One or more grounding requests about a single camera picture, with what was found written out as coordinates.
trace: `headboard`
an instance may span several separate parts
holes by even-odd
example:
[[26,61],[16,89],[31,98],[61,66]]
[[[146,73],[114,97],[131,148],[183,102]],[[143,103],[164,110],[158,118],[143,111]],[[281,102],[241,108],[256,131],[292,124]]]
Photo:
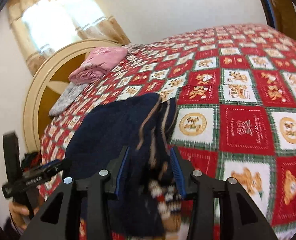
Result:
[[28,152],[40,149],[40,138],[51,122],[48,113],[69,84],[68,76],[95,47],[121,47],[109,40],[88,39],[72,43],[49,57],[39,68],[30,85],[23,116]]

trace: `bed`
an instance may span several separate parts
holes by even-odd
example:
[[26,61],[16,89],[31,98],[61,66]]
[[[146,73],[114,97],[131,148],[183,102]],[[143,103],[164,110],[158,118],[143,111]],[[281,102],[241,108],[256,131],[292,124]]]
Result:
[[[24,109],[28,151],[43,162],[62,159],[83,118],[99,104],[148,92],[175,97],[178,117],[169,145],[211,177],[235,177],[279,239],[296,232],[296,41],[256,24],[205,28],[145,45],[109,74],[86,87],[72,105],[48,112],[94,47],[111,41],[71,44],[34,76]],[[47,198],[61,175],[40,187]],[[181,206],[181,227],[167,239],[184,239],[191,203]],[[219,211],[215,203],[215,239]],[[81,222],[81,238],[85,225]],[[114,235],[115,239],[124,236]]]

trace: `bedspread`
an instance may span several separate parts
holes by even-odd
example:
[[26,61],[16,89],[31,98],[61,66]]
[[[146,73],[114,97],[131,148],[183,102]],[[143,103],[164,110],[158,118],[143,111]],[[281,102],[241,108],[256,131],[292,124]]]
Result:
[[[206,28],[145,45],[89,85],[54,118],[43,162],[62,159],[83,118],[99,104],[148,92],[176,97],[169,145],[211,177],[235,177],[279,239],[296,231],[296,42],[265,25]],[[61,175],[40,187],[47,197]],[[182,203],[189,217],[191,203]],[[219,210],[215,203],[215,239]],[[185,238],[189,218],[171,239]],[[84,225],[81,222],[81,238]],[[115,239],[123,236],[114,235]]]

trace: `pink folded blanket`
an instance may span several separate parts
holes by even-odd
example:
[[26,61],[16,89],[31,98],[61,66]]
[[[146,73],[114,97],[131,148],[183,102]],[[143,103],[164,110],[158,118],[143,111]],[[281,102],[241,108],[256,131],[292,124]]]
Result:
[[127,52],[125,48],[95,48],[81,66],[69,75],[69,80],[76,85],[94,83],[114,69]]

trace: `curtain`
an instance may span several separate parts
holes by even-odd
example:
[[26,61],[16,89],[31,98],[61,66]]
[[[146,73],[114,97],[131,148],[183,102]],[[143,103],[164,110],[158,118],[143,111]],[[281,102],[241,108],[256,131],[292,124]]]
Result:
[[53,53],[76,41],[130,43],[101,0],[9,0],[7,8],[10,27],[32,75]]

